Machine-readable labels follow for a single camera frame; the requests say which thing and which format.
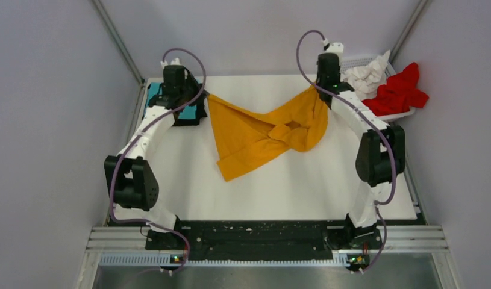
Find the metal corner post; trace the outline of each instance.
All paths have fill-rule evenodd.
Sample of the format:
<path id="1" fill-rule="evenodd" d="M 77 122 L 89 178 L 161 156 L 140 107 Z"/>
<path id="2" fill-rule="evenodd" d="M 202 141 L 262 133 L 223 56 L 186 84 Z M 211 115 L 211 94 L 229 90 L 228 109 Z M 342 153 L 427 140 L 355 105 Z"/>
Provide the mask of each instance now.
<path id="1" fill-rule="evenodd" d="M 396 44 L 394 44 L 394 47 L 391 49 L 391 54 L 389 57 L 390 63 L 393 63 L 396 60 L 399 50 L 407 40 L 410 31 L 412 31 L 412 28 L 414 28 L 419 18 L 421 18 L 422 12 L 426 9 L 428 4 L 430 3 L 431 0 L 419 0 L 419 3 L 414 9 L 414 12 L 412 12 L 410 18 L 408 19 L 405 28 L 403 28 L 403 30 L 401 31 L 401 34 L 399 35 L 398 40 L 396 41 Z"/>
<path id="2" fill-rule="evenodd" d="M 450 253 L 432 253 L 431 255 L 442 289 L 465 288 Z"/>
<path id="3" fill-rule="evenodd" d="M 144 82 L 144 78 L 139 72 L 139 69 L 135 65 L 135 62 L 132 59 L 132 56 L 128 52 L 127 47 L 125 46 L 123 40 L 121 39 L 121 36 L 117 32 L 116 27 L 114 26 L 114 23 L 110 19 L 110 16 L 108 15 L 105 7 L 103 6 L 103 3 L 101 0 L 90 0 L 90 2 L 93 4 L 96 12 L 98 13 L 98 16 L 101 18 L 103 21 L 103 24 L 105 28 L 107 29 L 107 32 L 114 42 L 114 44 L 117 47 L 117 50 L 123 57 L 123 61 L 125 64 L 128 66 L 130 72 L 133 74 L 134 78 L 136 79 L 137 83 L 141 85 Z"/>

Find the metal frame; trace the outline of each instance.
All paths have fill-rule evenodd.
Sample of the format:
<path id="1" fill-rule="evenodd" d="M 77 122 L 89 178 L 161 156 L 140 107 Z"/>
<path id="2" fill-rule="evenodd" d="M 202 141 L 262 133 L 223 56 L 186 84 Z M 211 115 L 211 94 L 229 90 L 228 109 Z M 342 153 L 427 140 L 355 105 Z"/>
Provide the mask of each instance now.
<path id="1" fill-rule="evenodd" d="M 419 0 L 416 8 L 412 12 L 412 15 L 410 16 L 410 18 L 408 18 L 408 22 L 405 25 L 405 28 L 403 28 L 403 31 L 401 31 L 401 34 L 398 37 L 398 40 L 394 44 L 394 47 L 391 49 L 389 57 L 390 63 L 393 63 L 396 60 L 399 50 L 407 40 L 408 36 L 410 35 L 410 31 L 412 31 L 412 28 L 414 28 L 417 21 L 421 18 L 423 11 L 425 11 L 429 3 L 431 3 L 431 0 Z"/>
<path id="2" fill-rule="evenodd" d="M 443 289 L 463 288 L 449 253 L 449 247 L 440 226 L 388 226 L 389 237 L 384 254 L 431 253 Z M 146 239 L 139 227 L 94 227 L 86 247 L 86 254 L 77 282 L 77 289 L 91 289 L 98 275 L 98 265 L 105 266 L 165 266 L 172 255 L 182 255 L 180 250 L 145 250 Z M 360 250 L 334 250 L 334 260 L 300 262 L 235 262 L 189 261 L 187 267 L 206 266 L 344 266 L 346 254 Z"/>
<path id="3" fill-rule="evenodd" d="M 442 289 L 465 288 L 450 253 L 433 253 L 431 255 Z"/>
<path id="4" fill-rule="evenodd" d="M 110 19 L 110 16 L 108 15 L 107 10 L 103 6 L 103 3 L 101 2 L 101 0 L 90 0 L 90 1 L 96 10 L 96 13 L 98 14 L 100 19 L 102 20 L 103 26 L 107 30 L 108 35 L 112 39 L 112 42 L 114 42 L 117 50 L 119 51 L 119 53 L 123 57 L 123 61 L 128 66 L 128 68 L 129 68 L 130 72 L 133 74 L 135 80 L 139 84 L 142 84 L 144 82 L 144 78 L 140 74 L 137 66 L 135 65 L 135 62 L 133 61 L 132 56 L 128 52 L 128 49 L 125 46 L 125 43 L 123 42 L 121 36 L 119 35 L 119 33 L 116 29 L 116 26 L 114 25 L 114 23 Z"/>
<path id="5" fill-rule="evenodd" d="M 123 40 L 121 39 L 116 27 L 114 26 L 110 16 L 108 15 L 101 0 L 90 0 L 93 4 L 96 12 L 100 16 L 103 25 L 107 29 L 109 36 L 116 45 L 120 52 L 123 61 L 128 66 L 129 70 L 133 74 L 134 78 L 140 85 L 140 91 L 137 95 L 136 107 L 134 109 L 133 119 L 128 129 L 128 136 L 130 136 L 136 126 L 138 114 L 143 107 L 143 92 L 146 88 L 145 80 L 142 78 L 135 62 L 133 61 L 130 53 L 128 52 Z M 410 16 L 406 26 L 400 34 L 398 41 L 392 49 L 392 53 L 389 61 L 393 62 L 398 55 L 400 48 L 408 38 L 410 31 L 413 29 L 416 22 L 420 19 L 422 12 L 428 6 L 431 0 L 420 0 Z M 410 172 L 410 167 L 407 160 L 407 185 L 414 200 L 414 206 L 418 208 L 421 203 L 419 202 L 418 194 L 416 193 L 415 183 L 413 176 Z M 457 273 L 454 262 L 449 252 L 445 236 L 440 226 L 388 226 L 388 238 L 386 243 L 386 249 L 383 253 L 431 253 L 436 272 L 440 279 L 440 283 L 443 289 L 463 288 L 461 279 Z M 119 254 L 127 254 L 127 256 L 162 256 L 160 260 L 164 260 L 167 256 L 172 254 L 180 254 L 181 251 L 161 250 L 161 251 L 146 251 L 146 239 L 144 235 L 139 232 L 139 227 L 94 227 L 91 231 L 89 241 L 84 254 L 83 263 L 77 279 L 77 289 L 91 289 L 95 279 L 98 277 L 98 266 L 102 258 L 108 258 L 112 256 L 118 256 Z M 372 253 L 376 253 L 377 250 L 370 250 Z M 336 250 L 333 251 L 333 255 L 337 256 L 337 263 L 333 260 L 328 262 L 322 261 L 303 261 L 305 266 L 342 266 L 339 263 L 339 259 L 346 254 L 361 253 L 359 250 Z M 151 266 L 150 263 L 144 263 L 146 266 Z M 273 266 L 300 266 L 301 263 L 275 263 Z M 232 261 L 189 261 L 187 266 L 268 266 L 264 262 L 247 262 L 246 264 Z"/>
<path id="6" fill-rule="evenodd" d="M 407 181 L 408 191 L 410 192 L 410 196 L 412 197 L 412 201 L 414 203 L 414 208 L 416 209 L 416 214 L 421 215 L 424 222 L 429 224 L 426 220 L 424 212 L 426 212 L 426 207 L 424 202 L 422 202 L 421 198 L 418 195 L 418 184 L 414 178 L 414 174 L 410 165 L 410 156 L 408 152 L 405 152 L 405 180 Z"/>

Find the white wall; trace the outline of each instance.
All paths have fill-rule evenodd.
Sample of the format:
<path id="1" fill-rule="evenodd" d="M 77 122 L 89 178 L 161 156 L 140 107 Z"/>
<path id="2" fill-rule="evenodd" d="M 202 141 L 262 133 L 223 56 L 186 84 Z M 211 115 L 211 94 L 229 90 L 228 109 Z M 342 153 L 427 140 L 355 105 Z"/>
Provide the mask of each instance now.
<path id="1" fill-rule="evenodd" d="M 209 75 L 298 73 L 295 48 L 309 29 L 346 44 L 346 55 L 392 48 L 416 0 L 104 0 L 145 77 L 159 76 L 165 50 L 201 58 Z M 316 71 L 318 36 L 307 37 L 301 63 Z M 190 57 L 182 61 L 198 67 Z"/>
<path id="2" fill-rule="evenodd" d="M 136 93 L 88 0 L 0 1 L 0 289 L 74 286 Z"/>
<path id="3" fill-rule="evenodd" d="M 395 68 L 430 100 L 401 125 L 419 194 L 466 288 L 491 288 L 491 0 L 433 1 Z"/>

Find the metal floor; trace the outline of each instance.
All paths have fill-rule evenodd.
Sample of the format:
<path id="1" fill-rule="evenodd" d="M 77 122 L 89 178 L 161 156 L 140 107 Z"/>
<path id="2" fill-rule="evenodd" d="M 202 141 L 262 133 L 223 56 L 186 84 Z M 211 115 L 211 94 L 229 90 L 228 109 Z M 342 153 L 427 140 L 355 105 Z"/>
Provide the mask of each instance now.
<path id="1" fill-rule="evenodd" d="M 173 277 L 145 273 L 120 287 L 143 269 L 100 267 L 93 289 L 441 288 L 431 254 L 384 254 L 362 276 L 342 267 L 191 267 Z"/>

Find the cable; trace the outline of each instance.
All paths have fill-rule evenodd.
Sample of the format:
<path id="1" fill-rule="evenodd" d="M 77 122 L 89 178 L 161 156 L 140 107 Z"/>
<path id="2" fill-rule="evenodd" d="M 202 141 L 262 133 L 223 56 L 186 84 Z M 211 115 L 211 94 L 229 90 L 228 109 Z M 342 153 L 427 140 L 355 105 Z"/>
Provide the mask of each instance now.
<path id="1" fill-rule="evenodd" d="M 140 227 L 140 229 L 139 229 L 139 233 L 140 233 L 141 235 L 143 235 L 144 237 L 148 237 L 148 235 L 145 235 L 145 234 L 143 234 L 143 233 L 142 233 L 142 226 L 141 226 L 141 227 Z"/>
<path id="2" fill-rule="evenodd" d="M 204 87 L 206 85 L 206 70 L 204 69 L 204 65 L 202 64 L 201 60 L 195 54 L 193 54 L 192 52 L 190 52 L 190 51 L 188 51 L 186 49 L 183 49 L 183 48 L 171 48 L 171 49 L 167 50 L 164 53 L 164 55 L 162 57 L 162 60 L 165 61 L 167 54 L 170 53 L 170 52 L 172 52 L 172 51 L 182 51 L 182 52 L 185 52 L 185 53 L 189 54 L 190 56 L 192 56 L 199 63 L 199 65 L 201 66 L 201 70 L 202 70 L 202 86 L 201 86 L 201 89 L 197 92 L 197 94 L 191 100 L 189 100 L 185 104 L 183 104 L 183 105 L 181 105 L 179 107 L 176 107 L 175 109 L 170 110 L 170 111 L 162 114 L 161 116 L 158 116 L 149 125 L 146 125 L 144 127 L 144 129 L 142 129 L 141 133 L 145 133 L 146 131 L 148 131 L 152 126 L 154 126 L 157 122 L 159 122 L 164 117 L 166 117 L 166 116 L 168 116 L 170 114 L 176 113 L 177 111 L 180 111 L 183 108 L 185 108 L 186 106 L 192 104 L 204 92 Z M 139 141 L 139 139 L 141 138 L 141 136 L 142 135 L 138 135 L 137 137 L 135 137 L 130 142 L 130 144 L 127 146 L 127 148 L 123 151 L 123 154 L 121 154 L 121 156 L 119 157 L 119 159 L 118 159 L 118 161 L 116 163 L 116 167 L 114 168 L 114 173 L 112 174 L 112 180 L 111 180 L 111 183 L 110 183 L 110 190 L 109 190 L 109 192 L 110 192 L 110 194 L 109 194 L 109 196 L 110 196 L 110 205 L 109 205 L 110 206 L 110 217 L 116 223 L 131 223 L 131 222 L 145 222 L 146 224 L 149 223 L 151 226 L 154 226 L 154 227 L 156 227 L 158 229 L 162 229 L 164 231 L 173 233 L 176 236 L 178 236 L 179 238 L 181 238 L 183 240 L 183 242 L 185 242 L 187 253 L 186 253 L 186 257 L 183 259 L 183 262 L 180 264 L 180 266 L 177 269 L 175 269 L 174 271 L 172 271 L 172 273 L 171 272 L 169 273 L 169 274 L 174 274 L 176 272 L 179 272 L 181 269 L 183 269 L 183 267 L 187 263 L 187 260 L 189 259 L 190 244 L 189 244 L 189 241 L 187 240 L 187 238 L 185 236 L 183 236 L 181 233 L 177 232 L 177 231 L 174 231 L 174 230 L 169 229 L 169 228 L 166 228 L 164 226 L 160 226 L 158 224 L 152 223 L 152 222 L 150 222 L 149 220 L 146 220 L 146 219 L 119 220 L 119 219 L 116 218 L 116 215 L 114 213 L 114 192 L 115 192 L 115 189 L 116 189 L 116 180 L 117 180 L 117 173 L 119 171 L 119 167 L 121 166 L 121 163 L 125 159 L 125 156 L 129 153 L 130 149 L 133 148 L 133 146 Z M 138 274 L 134 275 L 134 277 L 136 277 L 136 276 L 138 276 L 138 275 L 140 275 L 142 273 L 149 272 L 149 271 L 151 271 L 151 269 L 147 269 L 147 270 L 141 271 Z"/>
<path id="3" fill-rule="evenodd" d="M 302 41 L 304 40 L 304 38 L 308 34 L 311 34 L 311 33 L 316 33 L 316 34 L 320 35 L 321 38 L 322 38 L 322 40 L 323 41 L 326 41 L 325 36 L 319 30 L 309 30 L 306 33 L 304 33 L 302 35 L 302 37 L 300 37 L 300 40 L 298 40 L 298 44 L 296 45 L 296 64 L 298 66 L 298 70 L 300 71 L 300 74 L 305 78 L 305 80 L 307 80 L 307 82 L 309 82 L 314 88 L 316 88 L 320 92 L 323 92 L 323 93 L 326 93 L 328 95 L 331 95 L 332 97 L 337 98 L 338 100 L 342 101 L 347 106 L 351 107 L 378 134 L 378 136 L 380 137 L 382 143 L 387 148 L 387 154 L 389 155 L 389 162 L 390 162 L 390 167 L 391 167 L 391 177 L 392 177 L 392 186 L 391 186 L 390 194 L 389 194 L 389 197 L 387 198 L 387 200 L 385 200 L 383 202 L 380 202 L 380 201 L 375 200 L 375 202 L 374 202 L 374 204 L 375 204 L 375 211 L 377 213 L 377 216 L 380 219 L 380 221 L 382 222 L 382 225 L 384 226 L 384 240 L 382 242 L 382 245 L 380 246 L 380 249 L 378 250 L 378 253 L 375 255 L 375 258 L 373 258 L 373 260 L 369 263 L 369 265 L 365 269 L 362 270 L 362 272 L 364 273 L 365 271 L 369 270 L 369 268 L 371 268 L 371 266 L 373 264 L 376 263 L 376 261 L 380 257 L 380 254 L 382 253 L 382 251 L 384 250 L 384 247 L 386 245 L 386 241 L 387 241 L 387 225 L 386 225 L 385 220 L 382 218 L 382 215 L 380 214 L 380 211 L 378 209 L 378 206 L 379 205 L 387 205 L 394 198 L 394 192 L 396 190 L 396 163 L 395 163 L 395 160 L 394 160 L 394 153 L 392 152 L 392 148 L 390 147 L 389 142 L 387 141 L 386 137 L 382 134 L 382 132 L 372 122 L 370 122 L 369 119 L 367 119 L 367 117 L 355 105 L 353 105 L 351 102 L 347 101 L 346 99 L 342 98 L 341 96 L 339 96 L 339 95 L 337 95 L 335 93 L 329 92 L 328 90 L 326 90 L 326 89 L 318 86 L 317 84 L 313 83 L 309 79 L 309 77 L 307 77 L 307 75 L 305 74 L 305 72 L 302 70 L 302 66 L 300 65 L 300 55 L 299 55 L 299 53 L 300 53 L 300 45 L 302 44 Z"/>

